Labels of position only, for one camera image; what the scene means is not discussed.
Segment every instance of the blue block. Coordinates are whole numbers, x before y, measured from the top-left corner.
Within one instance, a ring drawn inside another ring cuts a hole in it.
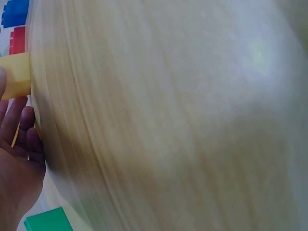
[[[10,0],[4,6],[1,24],[4,28],[26,24],[30,0]]]

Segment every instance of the finger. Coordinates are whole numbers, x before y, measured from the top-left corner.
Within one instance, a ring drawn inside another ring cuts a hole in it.
[[[33,107],[25,107],[21,112],[18,135],[14,147],[28,150],[27,131],[34,127],[35,115]]]
[[[35,128],[30,128],[27,132],[28,150],[30,151],[29,161],[40,164],[45,167],[45,156],[42,142]]]
[[[0,66],[0,98],[2,98],[6,89],[6,71]]]
[[[6,111],[8,110],[9,101],[4,100],[0,102],[0,122],[3,121]]]
[[[27,100],[27,97],[16,98],[1,123],[0,138],[8,144],[13,142],[18,128],[21,112],[25,107]]]

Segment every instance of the red block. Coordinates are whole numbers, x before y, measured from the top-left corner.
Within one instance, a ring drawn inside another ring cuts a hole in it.
[[[9,54],[19,54],[25,52],[26,27],[16,27],[11,33]]]

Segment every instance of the toy block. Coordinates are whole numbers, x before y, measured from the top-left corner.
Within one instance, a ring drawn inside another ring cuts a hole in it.
[[[3,7],[1,24],[4,28],[26,24],[30,0],[9,0]]]
[[[31,93],[29,53],[14,54],[0,58],[0,66],[6,70],[7,86],[2,100]]]
[[[11,33],[9,54],[19,54],[25,52],[26,27],[16,27]]]
[[[27,231],[73,231],[62,207],[26,218]]]

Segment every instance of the blurry beige object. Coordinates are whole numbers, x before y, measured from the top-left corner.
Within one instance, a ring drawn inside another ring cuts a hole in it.
[[[76,231],[308,230],[297,2],[33,0],[47,204]]]

